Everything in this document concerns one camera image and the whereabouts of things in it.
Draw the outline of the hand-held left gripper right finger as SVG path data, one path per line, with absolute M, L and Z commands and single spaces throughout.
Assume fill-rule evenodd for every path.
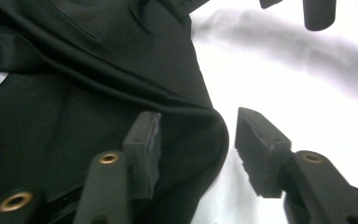
M 235 148 L 258 196 L 280 198 L 282 163 L 291 155 L 291 141 L 261 113 L 240 107 Z

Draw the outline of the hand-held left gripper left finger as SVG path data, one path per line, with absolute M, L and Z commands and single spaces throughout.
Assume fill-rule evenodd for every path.
M 144 111 L 132 124 L 122 144 L 130 166 L 131 197 L 152 199 L 159 179 L 161 115 Z

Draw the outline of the black shorts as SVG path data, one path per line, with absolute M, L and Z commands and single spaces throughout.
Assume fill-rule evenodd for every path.
M 227 155 L 191 40 L 165 0 L 0 0 L 0 197 L 63 205 L 91 159 L 161 115 L 159 179 L 134 224 L 190 224 Z

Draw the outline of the white table mat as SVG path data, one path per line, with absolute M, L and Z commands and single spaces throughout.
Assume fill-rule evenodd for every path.
M 189 15 L 191 40 L 213 109 L 226 124 L 224 163 L 190 224 L 286 224 L 282 202 L 255 195 L 234 149 L 237 112 L 261 112 L 296 150 L 329 157 L 358 186 L 358 0 L 337 0 L 337 23 L 313 33 L 282 0 L 211 0 Z M 72 224 L 82 185 L 41 216 Z

